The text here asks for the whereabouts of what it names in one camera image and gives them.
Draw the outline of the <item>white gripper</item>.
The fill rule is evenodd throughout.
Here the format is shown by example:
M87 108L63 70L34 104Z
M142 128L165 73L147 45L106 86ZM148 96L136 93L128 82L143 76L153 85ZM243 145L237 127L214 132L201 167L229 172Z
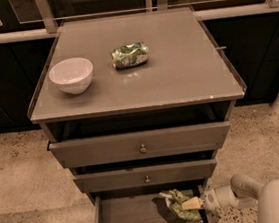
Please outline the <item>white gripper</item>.
M198 210L205 208L214 211L225 207L240 207L240 199L234 194L230 186L207 189L201 195L201 198L193 197L181 203L183 210Z

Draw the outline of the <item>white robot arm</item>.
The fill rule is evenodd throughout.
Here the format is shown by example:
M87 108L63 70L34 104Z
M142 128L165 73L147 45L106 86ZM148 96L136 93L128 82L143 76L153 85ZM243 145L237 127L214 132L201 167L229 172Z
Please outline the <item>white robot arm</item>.
M204 191L182 203L183 210L215 211L225 207L257 205L258 223L279 223L279 179L266 184L244 174L234 174L227 186Z

